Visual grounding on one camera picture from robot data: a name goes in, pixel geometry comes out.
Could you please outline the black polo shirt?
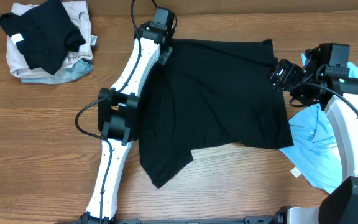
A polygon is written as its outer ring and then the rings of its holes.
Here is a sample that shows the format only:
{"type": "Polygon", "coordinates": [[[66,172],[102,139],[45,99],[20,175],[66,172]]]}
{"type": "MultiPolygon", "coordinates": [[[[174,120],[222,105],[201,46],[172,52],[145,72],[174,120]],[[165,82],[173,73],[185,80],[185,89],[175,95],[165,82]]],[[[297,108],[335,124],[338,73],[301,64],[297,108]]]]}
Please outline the black polo shirt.
{"type": "Polygon", "coordinates": [[[192,150],[239,142],[292,146],[283,94],[269,82],[278,60],[271,40],[174,39],[142,92],[140,164],[162,187],[192,159],[192,150]]]}

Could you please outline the light blue t-shirt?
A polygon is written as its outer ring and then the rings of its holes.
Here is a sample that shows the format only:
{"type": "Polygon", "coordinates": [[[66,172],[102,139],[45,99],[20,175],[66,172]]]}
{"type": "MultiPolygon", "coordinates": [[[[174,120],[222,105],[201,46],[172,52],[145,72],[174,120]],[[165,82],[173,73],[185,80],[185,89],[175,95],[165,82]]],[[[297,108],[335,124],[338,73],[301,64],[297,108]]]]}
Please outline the light blue t-shirt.
{"type": "Polygon", "coordinates": [[[293,145],[281,148],[313,186],[332,193],[342,182],[342,167],[333,128],[320,105],[304,108],[289,120],[293,145]]]}

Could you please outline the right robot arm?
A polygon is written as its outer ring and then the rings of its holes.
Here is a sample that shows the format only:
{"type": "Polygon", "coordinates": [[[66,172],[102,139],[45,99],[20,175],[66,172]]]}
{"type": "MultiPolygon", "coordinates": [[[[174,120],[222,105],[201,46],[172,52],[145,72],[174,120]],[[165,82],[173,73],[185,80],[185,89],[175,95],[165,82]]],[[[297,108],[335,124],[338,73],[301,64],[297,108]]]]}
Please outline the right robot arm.
{"type": "Polygon", "coordinates": [[[271,223],[358,223],[358,78],[349,76],[350,46],[323,43],[306,49],[303,67],[281,59],[270,74],[277,90],[302,106],[319,104],[333,127],[342,183],[318,207],[282,207],[271,223]]]}

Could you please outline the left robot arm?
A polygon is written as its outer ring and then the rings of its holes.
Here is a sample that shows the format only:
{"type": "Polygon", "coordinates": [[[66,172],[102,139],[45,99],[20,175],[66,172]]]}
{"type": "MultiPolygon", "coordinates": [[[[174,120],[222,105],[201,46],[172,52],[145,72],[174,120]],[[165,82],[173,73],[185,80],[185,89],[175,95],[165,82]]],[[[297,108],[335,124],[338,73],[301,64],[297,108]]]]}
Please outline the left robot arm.
{"type": "Polygon", "coordinates": [[[114,221],[126,157],[139,135],[140,95],[153,66],[163,65],[172,52],[168,43],[176,26],[175,13],[164,7],[156,8],[151,21],[135,26],[134,47],[121,76],[85,107],[98,107],[102,155],[91,200],[78,223],[114,221]]]}

